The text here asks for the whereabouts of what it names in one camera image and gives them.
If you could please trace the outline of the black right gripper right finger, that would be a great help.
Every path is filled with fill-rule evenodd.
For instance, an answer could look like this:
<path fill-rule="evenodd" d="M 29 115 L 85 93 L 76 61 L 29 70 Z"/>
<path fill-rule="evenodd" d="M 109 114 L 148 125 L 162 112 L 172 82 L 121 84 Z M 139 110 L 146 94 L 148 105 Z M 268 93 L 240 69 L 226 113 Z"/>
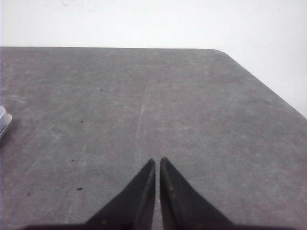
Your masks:
<path fill-rule="evenodd" d="M 160 203 L 165 228 L 234 226 L 189 184 L 167 157 L 160 161 Z"/>

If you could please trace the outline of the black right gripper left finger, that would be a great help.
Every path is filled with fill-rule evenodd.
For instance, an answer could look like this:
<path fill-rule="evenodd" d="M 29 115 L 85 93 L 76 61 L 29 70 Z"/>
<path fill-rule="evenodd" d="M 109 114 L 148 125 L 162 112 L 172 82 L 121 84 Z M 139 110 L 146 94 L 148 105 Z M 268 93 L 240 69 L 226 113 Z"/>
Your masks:
<path fill-rule="evenodd" d="M 98 228 L 150 228 L 155 204 L 155 162 L 149 159 L 127 186 L 86 224 Z"/>

